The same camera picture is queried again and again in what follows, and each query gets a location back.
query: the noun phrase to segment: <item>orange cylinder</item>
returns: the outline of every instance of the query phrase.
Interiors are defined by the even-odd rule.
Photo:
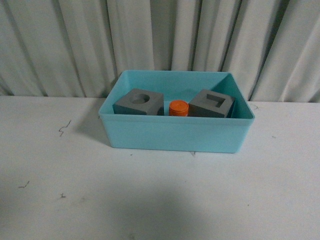
[[[186,117],[189,112],[189,104],[183,100],[174,100],[169,104],[169,116]]]

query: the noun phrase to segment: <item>gray curtain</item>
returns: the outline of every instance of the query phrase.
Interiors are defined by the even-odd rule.
[[[0,94],[105,97],[124,70],[231,72],[320,102],[320,0],[0,0]]]

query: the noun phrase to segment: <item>white table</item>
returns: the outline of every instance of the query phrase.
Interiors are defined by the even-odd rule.
[[[103,101],[0,97],[1,240],[320,239],[320,104],[251,102],[239,153],[192,154],[108,146]]]

